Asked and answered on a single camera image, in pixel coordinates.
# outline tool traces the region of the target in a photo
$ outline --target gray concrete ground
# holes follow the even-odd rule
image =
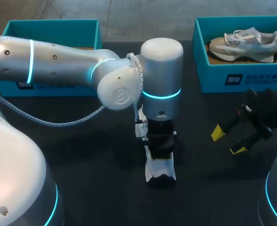
[[[99,19],[104,41],[192,38],[197,16],[277,15],[277,0],[0,0],[8,20]]]

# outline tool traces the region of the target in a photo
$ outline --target black table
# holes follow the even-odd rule
[[[141,44],[105,43],[104,48],[125,57],[138,54]],[[182,44],[183,84],[175,119],[177,183],[169,189],[145,183],[146,157],[135,139],[131,108],[104,110],[86,123],[60,129],[38,125],[0,104],[7,120],[43,151],[64,199],[67,226],[260,226],[258,194],[277,154],[277,130],[269,141],[255,145],[249,158],[234,160],[229,151],[252,132],[249,124],[213,142],[216,123],[234,112],[242,94],[202,94],[191,41]],[[8,100],[52,122],[76,120],[100,106],[95,97]]]

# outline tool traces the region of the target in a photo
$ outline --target cyan led ring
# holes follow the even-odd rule
[[[173,98],[173,97],[176,97],[179,93],[180,93],[181,89],[179,89],[179,91],[177,93],[174,93],[172,95],[169,95],[169,96],[163,96],[163,97],[159,97],[159,96],[154,96],[154,95],[150,95],[146,92],[143,91],[143,94],[147,97],[150,97],[150,98],[153,98],[153,99],[161,99],[161,100],[165,100],[165,99],[170,99],[170,98]]]
[[[51,221],[55,211],[56,211],[56,207],[57,207],[57,203],[58,203],[58,188],[57,188],[57,184],[56,185],[56,202],[55,202],[55,206],[54,206],[54,209],[53,209],[53,212],[52,214],[50,215],[49,219],[47,220],[47,222],[45,223],[44,226],[47,226],[49,224],[49,222]]]
[[[98,63],[94,66],[94,68],[92,69],[92,71],[91,71],[91,73],[90,73],[90,82],[91,82],[91,83],[92,83],[92,74],[93,74],[93,72],[95,71],[95,69],[96,69],[101,63],[106,62],[106,61],[108,61],[108,60],[115,60],[115,59],[105,59],[105,60],[101,60],[100,62],[98,62]]]
[[[275,211],[275,209],[273,208],[270,200],[269,200],[269,194],[267,192],[267,181],[268,181],[268,178],[269,178],[269,174],[267,175],[267,178],[266,178],[266,183],[265,183],[265,191],[266,191],[266,197],[267,197],[267,201],[269,202],[269,205],[270,205],[270,208],[272,209],[272,211],[274,212],[274,214],[276,215],[277,217],[277,212]]]
[[[29,75],[27,76],[27,83],[31,82],[32,73],[33,73],[33,61],[34,61],[34,42],[30,39],[30,67],[29,67]]]

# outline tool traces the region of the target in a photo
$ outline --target shoe box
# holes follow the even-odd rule
[[[225,62],[208,51],[208,44],[224,33],[254,27],[262,33],[277,31],[277,16],[198,17],[193,33],[193,54],[203,93],[245,92],[252,88],[277,89],[277,54],[274,63],[250,59]]]
[[[9,21],[3,34],[50,42],[81,49],[100,49],[102,40],[98,20],[16,20]],[[96,96],[93,88],[0,81],[3,97]]]

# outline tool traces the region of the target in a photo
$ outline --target cable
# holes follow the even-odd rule
[[[142,92],[143,92],[143,89],[144,89],[143,88],[143,83],[144,83],[143,70],[142,70],[142,67],[140,65],[140,62],[139,62],[138,58],[133,53],[127,54],[126,57],[130,58],[133,69],[135,69],[137,71],[138,75],[139,75],[138,95],[137,95],[137,98],[133,102],[133,110],[134,110],[134,115],[135,115],[134,121],[139,122],[138,101],[139,101],[139,98],[142,95]]]
[[[66,126],[74,126],[77,124],[80,124],[82,122],[87,121],[88,119],[91,119],[93,116],[97,115],[98,113],[100,113],[105,107],[101,106],[100,108],[98,108],[95,112],[91,113],[90,115],[76,120],[76,121],[71,121],[71,122],[65,122],[65,123],[53,123],[53,122],[48,122],[48,121],[44,121],[38,118],[35,118],[33,116],[31,116],[28,113],[25,113],[24,111],[20,110],[19,108],[17,108],[16,106],[14,106],[13,104],[11,104],[9,101],[5,100],[3,97],[0,96],[0,102],[2,102],[4,105],[6,105],[7,107],[11,108],[13,111],[15,111],[16,113],[22,115],[25,118],[28,118],[34,122],[37,122],[39,124],[45,125],[45,126],[52,126],[52,127],[66,127]]]

